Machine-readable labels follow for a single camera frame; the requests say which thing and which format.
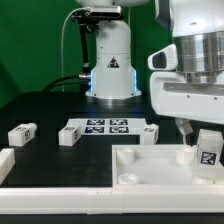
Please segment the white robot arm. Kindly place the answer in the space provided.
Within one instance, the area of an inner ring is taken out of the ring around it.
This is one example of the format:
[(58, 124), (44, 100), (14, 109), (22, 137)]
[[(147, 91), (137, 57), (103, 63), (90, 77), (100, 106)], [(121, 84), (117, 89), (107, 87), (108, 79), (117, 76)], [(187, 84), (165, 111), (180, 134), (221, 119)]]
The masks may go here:
[[(101, 101), (141, 93), (131, 65), (131, 29), (118, 17), (124, 0), (77, 0), (98, 26), (96, 65), (86, 95)], [(147, 59), (158, 115), (224, 125), (224, 0), (155, 0), (156, 20), (173, 42)]]

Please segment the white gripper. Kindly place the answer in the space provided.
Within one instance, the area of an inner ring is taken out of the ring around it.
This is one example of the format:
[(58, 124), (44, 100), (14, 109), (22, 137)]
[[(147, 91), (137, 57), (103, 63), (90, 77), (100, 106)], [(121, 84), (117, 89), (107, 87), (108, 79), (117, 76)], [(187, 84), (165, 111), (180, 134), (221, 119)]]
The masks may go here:
[(175, 117), (183, 144), (193, 132), (189, 120), (224, 125), (224, 71), (215, 84), (190, 84), (177, 68), (176, 46), (171, 44), (148, 57), (151, 105), (158, 115)]

